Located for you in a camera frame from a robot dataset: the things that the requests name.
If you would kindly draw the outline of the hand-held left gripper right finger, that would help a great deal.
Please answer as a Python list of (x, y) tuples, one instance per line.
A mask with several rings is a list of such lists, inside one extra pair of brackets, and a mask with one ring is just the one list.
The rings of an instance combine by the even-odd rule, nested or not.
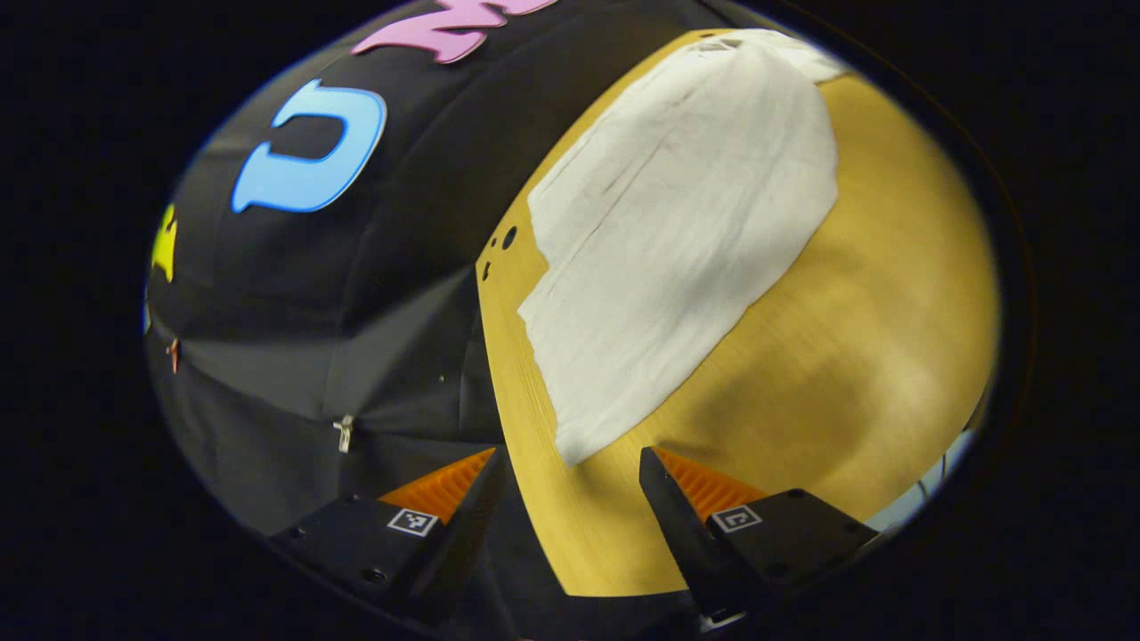
[(712, 628), (774, 615), (881, 535), (809, 490), (758, 490), (661, 446), (640, 451), (640, 490)]

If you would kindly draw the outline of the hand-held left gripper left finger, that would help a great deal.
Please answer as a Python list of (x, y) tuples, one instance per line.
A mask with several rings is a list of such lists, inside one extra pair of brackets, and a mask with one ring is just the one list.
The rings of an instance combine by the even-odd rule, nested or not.
[(420, 625), (451, 615), (467, 587), (505, 482), (484, 448), (394, 490), (350, 492), (270, 536), (314, 579)]

